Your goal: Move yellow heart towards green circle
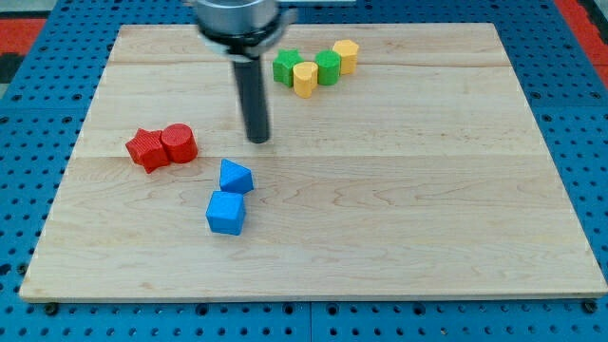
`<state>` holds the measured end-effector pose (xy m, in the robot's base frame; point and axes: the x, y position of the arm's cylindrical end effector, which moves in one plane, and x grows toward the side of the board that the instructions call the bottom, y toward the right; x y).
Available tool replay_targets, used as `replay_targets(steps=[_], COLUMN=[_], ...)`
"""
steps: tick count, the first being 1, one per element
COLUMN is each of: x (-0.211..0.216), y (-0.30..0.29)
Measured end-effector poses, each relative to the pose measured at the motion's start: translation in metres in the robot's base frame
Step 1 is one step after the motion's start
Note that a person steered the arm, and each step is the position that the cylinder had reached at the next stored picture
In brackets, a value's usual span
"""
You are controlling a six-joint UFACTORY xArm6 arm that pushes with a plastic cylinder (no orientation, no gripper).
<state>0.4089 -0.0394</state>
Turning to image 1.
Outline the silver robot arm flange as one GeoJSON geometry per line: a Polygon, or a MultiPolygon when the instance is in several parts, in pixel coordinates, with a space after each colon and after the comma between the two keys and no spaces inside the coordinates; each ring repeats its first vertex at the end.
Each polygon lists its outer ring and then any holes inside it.
{"type": "Polygon", "coordinates": [[[235,62],[259,58],[278,44],[297,19],[275,0],[194,0],[199,38],[215,53],[235,62]]]}

